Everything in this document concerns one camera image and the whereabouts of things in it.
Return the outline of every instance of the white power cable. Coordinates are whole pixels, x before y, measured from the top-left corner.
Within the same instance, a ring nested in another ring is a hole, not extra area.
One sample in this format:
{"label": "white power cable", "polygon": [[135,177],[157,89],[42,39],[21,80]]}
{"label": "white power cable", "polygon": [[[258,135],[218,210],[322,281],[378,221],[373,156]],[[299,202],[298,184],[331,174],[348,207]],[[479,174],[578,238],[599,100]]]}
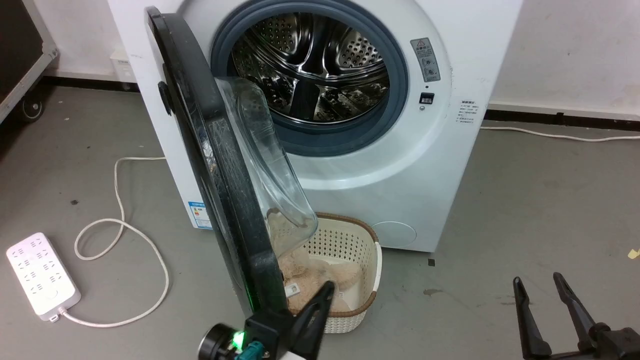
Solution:
{"label": "white power cable", "polygon": [[[128,323],[132,323],[136,320],[142,319],[143,317],[149,315],[151,312],[153,312],[153,310],[155,310],[158,306],[160,306],[160,304],[162,303],[162,301],[164,300],[164,298],[166,297],[166,294],[169,291],[169,270],[167,270],[166,268],[166,264],[164,263],[164,260],[162,259],[162,255],[160,255],[160,252],[158,251],[158,248],[156,247],[156,245],[154,244],[153,241],[151,241],[151,239],[147,236],[144,235],[142,233],[142,231],[136,229],[135,227],[133,227],[131,224],[128,224],[127,222],[124,221],[124,207],[122,206],[122,200],[120,199],[120,194],[118,192],[118,164],[123,161],[123,160],[165,160],[166,158],[135,158],[135,157],[128,157],[128,158],[121,158],[118,159],[118,161],[116,161],[116,165],[113,168],[113,186],[115,188],[116,191],[116,198],[118,199],[118,205],[120,206],[120,220],[115,219],[115,218],[103,218],[100,220],[96,220],[92,223],[90,223],[89,225],[85,226],[84,229],[82,229],[82,231],[80,231],[80,233],[78,234],[78,236],[76,237],[76,242],[74,243],[74,250],[76,252],[76,256],[79,257],[82,260],[95,260],[97,258],[102,257],[104,254],[106,254],[107,252],[109,252],[109,250],[111,250],[111,248],[113,248],[116,243],[118,243],[118,240],[120,239],[120,236],[122,235],[122,231],[124,230],[124,228],[128,228],[130,230],[133,230],[136,234],[140,235],[141,238],[143,238],[144,240],[146,240],[149,245],[151,245],[151,248],[154,250],[154,252],[156,253],[156,256],[158,257],[158,260],[160,260],[160,265],[162,265],[162,269],[164,270],[164,290],[162,292],[162,295],[160,295],[160,299],[158,299],[158,301],[147,311],[145,311],[144,313],[135,316],[133,318],[130,318],[128,320],[124,320],[121,322],[116,322],[116,323],[93,323],[93,322],[86,322],[84,320],[80,320],[78,318],[73,317],[72,315],[70,315],[66,309],[64,308],[60,308],[60,314],[63,315],[65,318],[68,318],[69,320],[78,323],[80,325],[85,325],[85,326],[90,326],[90,327],[116,327],[116,326],[122,326],[122,325],[126,325]],[[78,242],[80,241],[80,238],[82,237],[82,235],[89,230],[90,227],[99,224],[101,222],[115,222],[117,224],[120,224],[120,230],[118,231],[118,234],[116,235],[116,238],[111,242],[111,245],[109,245],[106,249],[104,249],[104,251],[102,251],[100,254],[97,254],[96,256],[83,256],[80,254],[80,252],[78,251]]]}
{"label": "white power cable", "polygon": [[521,133],[544,136],[544,137],[547,137],[547,138],[569,139],[569,140],[576,140],[576,141],[581,141],[581,142],[607,142],[607,141],[611,141],[611,140],[640,140],[640,136],[612,136],[610,138],[596,138],[596,139],[577,138],[575,136],[568,136],[568,135],[555,135],[555,134],[539,133],[537,131],[520,129],[519,127],[511,127],[511,126],[481,126],[480,129],[482,129],[482,130],[519,131]]}

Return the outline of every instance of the gray floor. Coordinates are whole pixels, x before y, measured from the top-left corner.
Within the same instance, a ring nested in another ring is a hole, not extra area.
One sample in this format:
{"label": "gray floor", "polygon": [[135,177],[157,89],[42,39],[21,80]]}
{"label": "gray floor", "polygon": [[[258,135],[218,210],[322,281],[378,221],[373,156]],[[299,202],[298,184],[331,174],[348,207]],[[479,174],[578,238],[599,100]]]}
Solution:
{"label": "gray floor", "polygon": [[[527,127],[592,137],[620,133]],[[91,262],[73,250],[86,224],[118,216],[114,162],[162,154],[139,95],[57,88],[36,124],[5,123],[0,131],[0,247],[37,231],[50,237],[81,289],[71,310],[78,317],[113,322],[151,306],[163,277],[143,240],[125,233],[111,253]],[[596,321],[640,329],[640,263],[627,258],[640,247],[639,151],[633,141],[481,132],[433,254],[436,267],[427,266],[426,254],[386,250],[380,292],[363,324],[325,337],[321,358],[518,359],[516,275],[552,348],[571,350],[576,337],[554,271],[565,275]],[[0,259],[2,359],[195,359],[211,325],[242,325],[217,244],[191,227],[167,165],[124,164],[120,184],[128,221],[156,241],[170,267],[165,302],[117,329],[42,322]],[[115,226],[98,226],[84,253],[98,253],[115,233]]]}

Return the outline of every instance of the floor stain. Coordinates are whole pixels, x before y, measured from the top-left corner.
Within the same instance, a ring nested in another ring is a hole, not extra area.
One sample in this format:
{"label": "floor stain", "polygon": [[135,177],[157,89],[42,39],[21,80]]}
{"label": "floor stain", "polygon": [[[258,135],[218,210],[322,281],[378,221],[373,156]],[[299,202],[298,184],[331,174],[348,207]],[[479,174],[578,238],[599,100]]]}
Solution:
{"label": "floor stain", "polygon": [[425,295],[429,295],[432,296],[433,294],[437,294],[437,293],[441,293],[443,292],[442,290],[439,289],[424,289],[424,291],[422,292]]}
{"label": "floor stain", "polygon": [[[510,306],[510,305],[515,305],[515,301],[511,301],[511,302],[501,302],[500,305],[504,305],[504,306]],[[529,305],[535,305],[536,303],[534,302],[529,302]]]}
{"label": "floor stain", "polygon": [[544,187],[547,189],[557,189],[560,187],[560,183],[558,183],[556,180],[544,180],[542,182],[542,185],[544,185]]}

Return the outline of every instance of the sticker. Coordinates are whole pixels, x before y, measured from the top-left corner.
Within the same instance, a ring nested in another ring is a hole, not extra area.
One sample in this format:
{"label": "sticker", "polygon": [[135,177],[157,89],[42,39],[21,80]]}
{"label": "sticker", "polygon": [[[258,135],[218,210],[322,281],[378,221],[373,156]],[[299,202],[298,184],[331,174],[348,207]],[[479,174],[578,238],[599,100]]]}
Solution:
{"label": "sticker", "polygon": [[640,255],[640,251],[635,251],[634,249],[631,249],[631,251],[627,254],[629,259],[631,259],[631,260],[637,258],[638,255]]}
{"label": "sticker", "polygon": [[458,113],[456,114],[456,122],[460,124],[473,124],[478,118],[480,106],[473,100],[461,100]]}
{"label": "sticker", "polygon": [[420,68],[422,69],[422,77],[424,82],[440,80],[440,71],[438,70],[438,62],[436,61],[436,54],[433,53],[431,42],[429,38],[418,38],[411,40],[411,47],[415,51],[415,56],[418,58]]}
{"label": "sticker", "polygon": [[296,282],[284,287],[284,295],[287,295],[287,297],[292,297],[293,295],[297,295],[299,293],[300,293],[300,287]]}
{"label": "sticker", "polygon": [[191,208],[191,214],[193,214],[193,218],[196,220],[196,225],[199,228],[213,229],[211,227],[209,215],[207,214],[207,209],[204,207],[204,203],[189,201],[189,207]]}

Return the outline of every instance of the caster wheel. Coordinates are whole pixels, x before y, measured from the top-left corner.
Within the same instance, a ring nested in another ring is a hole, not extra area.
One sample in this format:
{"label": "caster wheel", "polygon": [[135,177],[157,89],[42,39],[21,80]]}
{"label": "caster wheel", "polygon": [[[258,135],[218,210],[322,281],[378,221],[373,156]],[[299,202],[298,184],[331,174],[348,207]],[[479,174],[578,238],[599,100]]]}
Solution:
{"label": "caster wheel", "polygon": [[20,108],[22,110],[22,121],[28,123],[36,122],[40,116],[42,116],[42,112],[44,111],[42,101],[30,96],[26,96],[22,99],[20,102]]}

